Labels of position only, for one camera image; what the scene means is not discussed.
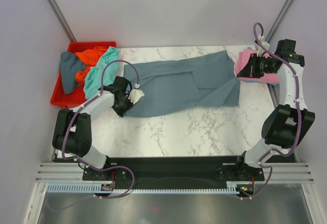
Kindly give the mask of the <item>slate blue t-shirt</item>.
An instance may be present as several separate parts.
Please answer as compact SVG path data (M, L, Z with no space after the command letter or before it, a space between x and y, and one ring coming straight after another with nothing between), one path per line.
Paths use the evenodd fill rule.
M145 94L127 116L163 116L194 106L219 108L239 104L240 81L227 51L184 60L126 65L123 76L139 81Z

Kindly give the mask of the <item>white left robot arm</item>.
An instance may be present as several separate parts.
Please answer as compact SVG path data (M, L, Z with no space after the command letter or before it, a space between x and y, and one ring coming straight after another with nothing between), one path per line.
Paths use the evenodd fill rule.
M123 117L134 104L128 99L132 84L124 77L116 77L113 84L104 86L97 94L74 109L61 109L58 112L52 145L62 155L73 158L94 168L101 180L112 174L109 157L92 146L91 122L104 111L113 109Z

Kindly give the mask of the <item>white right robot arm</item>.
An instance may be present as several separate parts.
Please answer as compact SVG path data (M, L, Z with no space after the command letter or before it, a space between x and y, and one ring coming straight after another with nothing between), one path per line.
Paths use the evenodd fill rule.
M274 154L290 156L315 120L307 109L302 89L305 58L295 52L296 42L280 40L274 54L245 49L239 54L235 73L241 81L259 81L279 85L279 103L265 120L261 139L242 154L242 162L234 167L240 180L252 175Z

